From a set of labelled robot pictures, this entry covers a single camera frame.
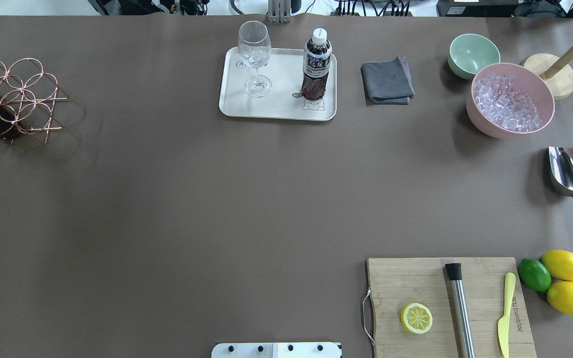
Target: sliced lemon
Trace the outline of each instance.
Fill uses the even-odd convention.
[[[432,327],[432,313],[421,303],[409,303],[402,310],[402,326],[412,333],[426,333]]]

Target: copper wire rack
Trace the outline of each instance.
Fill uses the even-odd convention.
[[[13,118],[5,120],[21,134],[6,140],[10,145],[24,137],[48,143],[50,132],[63,129],[55,118],[55,105],[67,99],[57,78],[37,59],[20,59],[10,66],[0,61],[0,110],[12,113]]]

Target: green bowl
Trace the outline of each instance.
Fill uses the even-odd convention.
[[[462,34],[450,43],[448,66],[455,75],[471,80],[487,65],[500,63],[496,45],[478,34]]]

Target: bottle cap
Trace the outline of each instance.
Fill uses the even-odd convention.
[[[325,29],[318,27],[313,30],[313,43],[317,45],[324,45],[326,43],[327,33]]]

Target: towel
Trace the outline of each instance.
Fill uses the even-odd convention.
[[[408,64],[399,56],[393,61],[364,63],[362,78],[368,98],[377,104],[408,104],[414,96]]]

